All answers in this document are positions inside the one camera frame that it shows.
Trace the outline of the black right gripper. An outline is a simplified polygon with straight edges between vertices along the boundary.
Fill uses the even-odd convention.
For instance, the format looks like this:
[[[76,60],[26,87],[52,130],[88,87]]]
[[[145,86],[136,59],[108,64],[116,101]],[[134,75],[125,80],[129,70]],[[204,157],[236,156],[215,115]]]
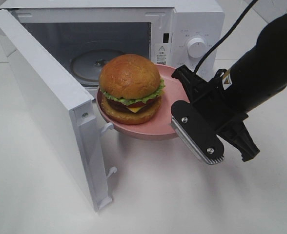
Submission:
[[[231,107],[222,94],[226,69],[219,69],[210,81],[194,74],[186,65],[175,69],[171,77],[177,79],[192,106],[208,122],[210,127],[241,153],[242,161],[252,160],[260,152],[243,121],[248,117]]]

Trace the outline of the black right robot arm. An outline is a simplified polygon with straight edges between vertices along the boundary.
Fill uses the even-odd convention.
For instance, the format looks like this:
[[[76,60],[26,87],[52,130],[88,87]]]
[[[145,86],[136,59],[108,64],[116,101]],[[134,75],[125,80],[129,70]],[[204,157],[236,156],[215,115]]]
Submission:
[[[248,112],[287,87],[287,14],[270,22],[256,45],[229,69],[220,69],[205,81],[186,66],[177,68],[188,101],[171,106],[173,129],[205,163],[224,159],[223,141],[253,159],[259,149],[244,120]]]

